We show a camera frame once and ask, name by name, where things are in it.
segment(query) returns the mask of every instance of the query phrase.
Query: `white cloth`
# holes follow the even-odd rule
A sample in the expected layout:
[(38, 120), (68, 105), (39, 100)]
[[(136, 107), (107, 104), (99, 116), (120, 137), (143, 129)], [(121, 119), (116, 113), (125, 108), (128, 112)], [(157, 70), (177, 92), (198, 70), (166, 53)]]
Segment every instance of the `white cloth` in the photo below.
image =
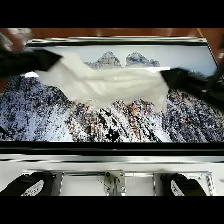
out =
[(63, 58), (48, 72), (36, 73), (43, 84), (58, 87), (70, 101), (99, 109), (117, 100), (130, 104), (142, 99), (152, 102), (156, 111), (166, 110), (168, 86), (159, 72), (140, 68), (93, 70), (75, 52), (62, 55)]

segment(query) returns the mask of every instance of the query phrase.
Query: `black border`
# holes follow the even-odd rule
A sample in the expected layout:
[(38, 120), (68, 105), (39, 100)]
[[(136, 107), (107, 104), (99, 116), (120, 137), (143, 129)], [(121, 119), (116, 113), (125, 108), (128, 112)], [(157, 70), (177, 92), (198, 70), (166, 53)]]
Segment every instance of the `black border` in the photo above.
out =
[[(61, 41), (29, 42), (26, 48), (50, 46), (86, 46), (86, 45), (184, 45), (207, 46), (207, 42), (187, 41), (74, 41), (62, 38)], [(1, 142), (1, 154), (27, 155), (86, 155), (86, 156), (224, 156), (224, 143), (105, 143), (105, 142)]]

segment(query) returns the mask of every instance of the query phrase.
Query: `screen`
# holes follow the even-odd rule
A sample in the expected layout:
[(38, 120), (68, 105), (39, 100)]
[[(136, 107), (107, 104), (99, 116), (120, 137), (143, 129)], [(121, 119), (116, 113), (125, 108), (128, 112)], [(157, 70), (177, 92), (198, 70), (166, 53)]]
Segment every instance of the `screen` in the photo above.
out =
[[(126, 66), (181, 67), (211, 76), (216, 63), (207, 46), (105, 45), (45, 47), (76, 52), (92, 69)], [(121, 100), (92, 110), (45, 86), (38, 76), (12, 77), (0, 104), (1, 141), (46, 142), (222, 142), (223, 114), (181, 91), (167, 95), (167, 111), (151, 102)]]

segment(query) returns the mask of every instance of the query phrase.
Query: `gray sky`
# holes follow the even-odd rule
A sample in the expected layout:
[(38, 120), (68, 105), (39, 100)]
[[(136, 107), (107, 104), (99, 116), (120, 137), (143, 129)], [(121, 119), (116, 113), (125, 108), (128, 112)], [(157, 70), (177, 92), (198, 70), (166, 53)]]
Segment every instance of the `gray sky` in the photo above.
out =
[(126, 57), (138, 52), (147, 59), (159, 61), (160, 66), (182, 67), (192, 71), (199, 71), (211, 75), (216, 69), (216, 64), (206, 46), (175, 46), (175, 45), (106, 45), (106, 46), (69, 46), (58, 47), (57, 51), (74, 50), (84, 62), (95, 62), (105, 52), (111, 51), (125, 66)]

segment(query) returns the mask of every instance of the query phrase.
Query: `wooden surface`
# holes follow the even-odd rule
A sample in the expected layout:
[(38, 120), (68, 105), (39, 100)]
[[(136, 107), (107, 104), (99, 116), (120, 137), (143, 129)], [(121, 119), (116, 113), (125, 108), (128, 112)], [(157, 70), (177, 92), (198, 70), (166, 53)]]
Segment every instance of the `wooden surface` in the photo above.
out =
[[(218, 46), (224, 28), (201, 28), (202, 35), (219, 61)], [(84, 37), (84, 36), (192, 36), (200, 37), (197, 28), (32, 28), (33, 38)], [(0, 80), (0, 93), (8, 80)]]

